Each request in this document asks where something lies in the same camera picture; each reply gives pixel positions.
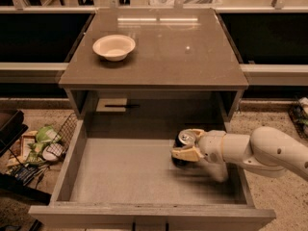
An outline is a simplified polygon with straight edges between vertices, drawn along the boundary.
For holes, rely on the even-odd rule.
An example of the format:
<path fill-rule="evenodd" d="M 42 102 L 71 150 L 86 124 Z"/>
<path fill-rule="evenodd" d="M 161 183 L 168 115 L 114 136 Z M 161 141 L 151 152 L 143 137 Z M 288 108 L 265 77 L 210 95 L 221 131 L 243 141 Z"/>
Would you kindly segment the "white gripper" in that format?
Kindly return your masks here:
<path fill-rule="evenodd" d="M 190 138 L 200 138 L 197 143 L 200 150 L 195 146 L 176 147 L 171 150 L 171 157 L 188 162 L 199 162 L 204 158 L 203 165 L 207 174 L 217 182 L 224 182 L 228 179 L 226 163 L 222 157 L 222 144 L 225 135 L 224 131 L 205 132 L 202 129 L 190 129 Z"/>

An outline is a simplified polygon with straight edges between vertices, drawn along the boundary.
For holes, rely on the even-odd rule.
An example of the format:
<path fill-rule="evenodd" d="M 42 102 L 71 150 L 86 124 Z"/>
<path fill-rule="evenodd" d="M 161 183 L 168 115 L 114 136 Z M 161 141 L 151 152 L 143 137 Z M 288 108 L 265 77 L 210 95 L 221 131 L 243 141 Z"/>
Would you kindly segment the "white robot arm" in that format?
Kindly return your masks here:
<path fill-rule="evenodd" d="M 277 178 L 286 170 L 308 180 L 308 148 L 278 129 L 263 126 L 250 135 L 185 129 L 170 151 L 177 161 L 234 164 L 255 174 Z"/>

